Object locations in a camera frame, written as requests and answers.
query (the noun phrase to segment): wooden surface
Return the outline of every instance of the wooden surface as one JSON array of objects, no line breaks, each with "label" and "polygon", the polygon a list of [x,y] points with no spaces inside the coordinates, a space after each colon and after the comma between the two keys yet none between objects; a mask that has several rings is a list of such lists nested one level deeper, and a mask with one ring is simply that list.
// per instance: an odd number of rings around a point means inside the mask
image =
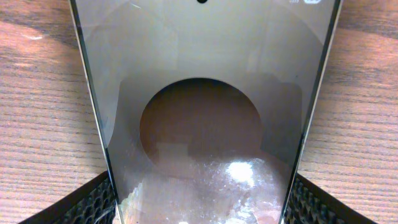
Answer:
[{"label": "wooden surface", "polygon": [[[106,169],[66,0],[0,0],[0,223]],[[300,173],[398,223],[398,0],[347,0]]]}]

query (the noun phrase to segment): metal edge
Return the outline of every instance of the metal edge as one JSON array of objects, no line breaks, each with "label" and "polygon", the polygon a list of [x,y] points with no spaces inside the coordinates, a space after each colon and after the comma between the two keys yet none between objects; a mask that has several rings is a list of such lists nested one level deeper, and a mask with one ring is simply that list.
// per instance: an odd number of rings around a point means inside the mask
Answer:
[{"label": "metal edge", "polygon": [[[78,31],[77,31],[77,24],[76,24],[76,20],[75,20],[75,15],[73,13],[72,0],[69,0],[68,2],[69,2],[70,13],[71,13],[71,16],[72,16],[72,21],[73,21],[73,28],[75,30],[76,39],[77,39],[77,43],[78,43],[78,46],[79,46],[79,53],[80,53],[80,57],[81,57],[81,62],[83,63],[83,68],[84,68],[84,71],[85,71],[85,78],[86,78],[88,93],[90,95],[91,106],[93,107],[93,112],[94,112],[94,117],[95,117],[95,123],[96,123],[96,126],[97,126],[97,132],[98,132],[98,136],[99,136],[99,141],[101,142],[102,152],[104,154],[104,159],[105,159],[105,163],[106,163],[106,171],[108,172],[108,177],[109,177],[109,179],[111,181],[112,188],[115,189],[114,188],[115,187],[114,186],[114,180],[112,178],[113,176],[112,176],[110,168],[109,168],[107,155],[106,155],[106,151],[105,151],[105,147],[104,147],[104,143],[103,143],[103,139],[102,139],[102,134],[101,134],[101,130],[100,130],[100,124],[99,124],[98,118],[97,118],[97,113],[96,113],[96,108],[95,108],[95,105],[94,105],[94,99],[93,99],[93,95],[92,95],[92,91],[91,91],[90,81],[89,81],[88,75],[87,75],[86,62],[85,62],[85,59],[84,59],[84,56],[83,56],[83,52],[81,51],[80,37],[79,37]],[[119,208],[117,203],[116,203],[116,207],[118,208],[118,212],[117,213],[119,214],[119,219],[120,219],[121,223],[124,223],[123,219],[122,219],[122,213],[121,213],[120,208]]]},{"label": "metal edge", "polygon": [[[321,88],[321,85],[322,85],[323,76],[325,74],[326,66],[327,66],[327,63],[328,63],[328,58],[329,58],[331,46],[333,45],[333,38],[335,37],[335,32],[336,32],[338,20],[340,18],[340,12],[341,12],[341,8],[343,6],[343,2],[344,2],[344,0],[340,0],[340,2],[339,2],[339,6],[338,6],[338,9],[337,9],[337,13],[336,13],[335,24],[333,25],[333,29],[331,31],[331,36],[330,36],[330,40],[329,40],[328,50],[326,51],[325,59],[323,61],[323,67],[322,67],[322,72],[321,72],[320,79],[319,79],[319,82],[318,82],[317,92],[315,93],[315,99],[314,99],[314,102],[313,102],[313,105],[312,105],[310,118],[309,118],[309,121],[308,121],[307,128],[306,128],[306,130],[304,132],[304,138],[303,138],[301,146],[300,146],[300,152],[299,152],[300,154],[298,156],[297,164],[294,167],[294,174],[292,176],[292,181],[290,183],[289,190],[287,192],[287,198],[289,197],[290,192],[292,191],[292,187],[293,187],[294,180],[295,180],[295,177],[296,177],[296,174],[297,174],[297,170],[299,169],[301,157],[303,156],[305,143],[307,142],[308,132],[310,130],[313,114],[315,112],[315,107],[317,105],[318,96],[319,96],[320,88]],[[284,213],[285,213],[286,207],[287,207],[287,203],[284,204],[284,208],[282,210],[282,213],[280,214],[279,223],[283,223],[283,221],[284,221]]]}]

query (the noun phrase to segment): brown wooden background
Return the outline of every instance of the brown wooden background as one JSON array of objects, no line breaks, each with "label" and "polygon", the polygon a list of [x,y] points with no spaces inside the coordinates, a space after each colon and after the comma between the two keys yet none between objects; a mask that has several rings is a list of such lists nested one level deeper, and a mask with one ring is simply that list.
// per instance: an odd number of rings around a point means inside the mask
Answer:
[{"label": "brown wooden background", "polygon": [[[0,223],[106,169],[67,0],[0,0],[0,153]],[[345,1],[299,172],[398,223],[398,0]]]}]

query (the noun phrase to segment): reflective metal surface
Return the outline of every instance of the reflective metal surface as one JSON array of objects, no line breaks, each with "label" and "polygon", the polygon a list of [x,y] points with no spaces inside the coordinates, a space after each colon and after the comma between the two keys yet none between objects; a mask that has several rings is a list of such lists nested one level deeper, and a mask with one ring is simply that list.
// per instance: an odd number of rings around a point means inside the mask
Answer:
[{"label": "reflective metal surface", "polygon": [[277,223],[336,1],[85,1],[126,223]]}]

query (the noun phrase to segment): wood grain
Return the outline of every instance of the wood grain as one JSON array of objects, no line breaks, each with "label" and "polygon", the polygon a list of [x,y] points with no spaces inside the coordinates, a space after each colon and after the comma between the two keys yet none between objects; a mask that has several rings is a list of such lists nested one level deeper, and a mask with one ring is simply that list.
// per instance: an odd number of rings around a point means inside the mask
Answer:
[{"label": "wood grain", "polygon": [[[0,223],[106,169],[66,0],[0,1]],[[347,0],[299,172],[398,223],[398,0]]]}]

